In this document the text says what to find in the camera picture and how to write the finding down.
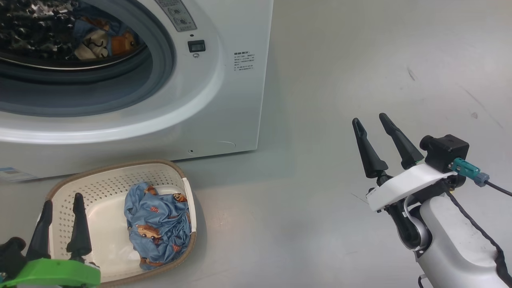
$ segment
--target black cable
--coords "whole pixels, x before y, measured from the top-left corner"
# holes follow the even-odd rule
[[[423,288],[423,284],[421,284],[421,276],[418,277],[418,286],[419,288]]]
[[[507,194],[508,196],[512,196],[512,193],[511,193],[511,192],[509,192],[509,191],[507,191],[507,190],[505,190],[505,189],[503,189],[503,188],[499,187],[499,186],[498,186],[498,185],[496,185],[496,184],[492,184],[492,183],[491,183],[491,182],[489,182],[488,180],[487,180],[487,181],[485,181],[484,183],[485,183],[485,184],[487,184],[487,185],[489,185],[489,186],[491,186],[492,188],[494,188],[494,189],[496,189],[496,190],[500,191],[501,193]]]
[[[464,210],[464,208],[459,204],[455,196],[453,196],[450,192],[447,193],[448,197],[452,200],[453,204],[460,210],[462,215],[466,217],[480,233],[482,236],[487,239],[495,248],[496,248],[496,257],[494,258],[494,262],[496,263],[496,273],[498,277],[510,288],[512,288],[512,277],[508,273],[507,264],[505,262],[505,253],[501,247],[492,239],[489,234],[487,234],[482,227],[480,227],[473,218]]]

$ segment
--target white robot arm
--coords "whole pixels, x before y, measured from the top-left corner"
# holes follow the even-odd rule
[[[387,212],[396,224],[402,243],[411,250],[436,288],[512,287],[505,257],[499,245],[460,206],[452,191],[466,176],[484,186],[488,175],[464,161],[469,144],[453,135],[426,136],[420,144],[423,155],[387,115],[379,116],[393,138],[405,171],[387,175],[388,165],[373,150],[359,119],[352,125],[368,178],[377,178],[377,188],[367,194],[370,208]]]

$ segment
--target white washing machine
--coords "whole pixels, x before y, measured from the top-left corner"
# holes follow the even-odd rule
[[[0,178],[257,148],[273,0],[1,3]]]

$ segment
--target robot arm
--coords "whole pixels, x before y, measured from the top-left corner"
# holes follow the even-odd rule
[[[439,288],[512,287],[503,251],[451,194],[466,180],[460,167],[453,166],[466,158],[469,144],[453,135],[426,136],[420,147],[428,155],[425,164],[417,165],[423,155],[387,115],[381,113],[379,118],[406,171],[396,177],[386,174],[387,164],[373,150],[361,122],[354,119],[366,176],[377,178],[378,187],[370,189],[367,199],[373,211],[386,211],[392,217],[400,240],[415,254],[425,272],[419,285],[428,278]]]
[[[76,193],[73,203],[75,222],[67,246],[69,260],[50,259],[48,253],[49,228],[52,223],[53,205],[47,200],[37,222],[27,255],[22,251],[26,243],[21,238],[11,238],[0,245],[0,287],[16,287],[20,284],[64,287],[96,287],[101,273],[93,263],[86,263],[84,256],[91,248],[83,196]]]

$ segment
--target control panel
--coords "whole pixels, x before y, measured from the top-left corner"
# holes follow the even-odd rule
[[[155,0],[178,32],[196,30],[197,26],[181,0]]]

